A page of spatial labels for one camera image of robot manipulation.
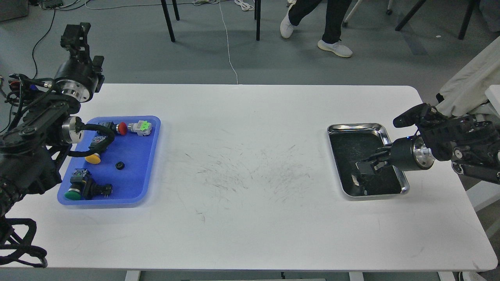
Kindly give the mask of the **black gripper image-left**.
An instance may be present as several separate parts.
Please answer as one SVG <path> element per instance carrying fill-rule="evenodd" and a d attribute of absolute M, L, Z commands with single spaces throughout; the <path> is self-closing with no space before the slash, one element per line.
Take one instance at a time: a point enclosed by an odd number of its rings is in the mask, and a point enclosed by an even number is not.
<path fill-rule="evenodd" d="M 105 80 L 102 74 L 105 57 L 96 55 L 93 61 L 90 58 L 87 41 L 90 28 L 91 24 L 88 22 L 66 25 L 60 45 L 69 51 L 70 59 L 59 67 L 55 75 L 55 83 L 61 92 L 80 103 L 90 101 L 100 91 Z"/>

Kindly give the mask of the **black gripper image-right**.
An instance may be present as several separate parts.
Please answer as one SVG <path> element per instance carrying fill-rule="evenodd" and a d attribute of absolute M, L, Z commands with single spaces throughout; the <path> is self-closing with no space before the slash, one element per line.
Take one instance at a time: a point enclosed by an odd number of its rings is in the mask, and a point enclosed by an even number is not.
<path fill-rule="evenodd" d="M 375 175 L 392 165 L 401 171 L 428 170 L 434 161 L 431 149 L 421 136 L 408 136 L 377 148 L 375 153 L 356 162 L 355 166 L 359 174 Z"/>

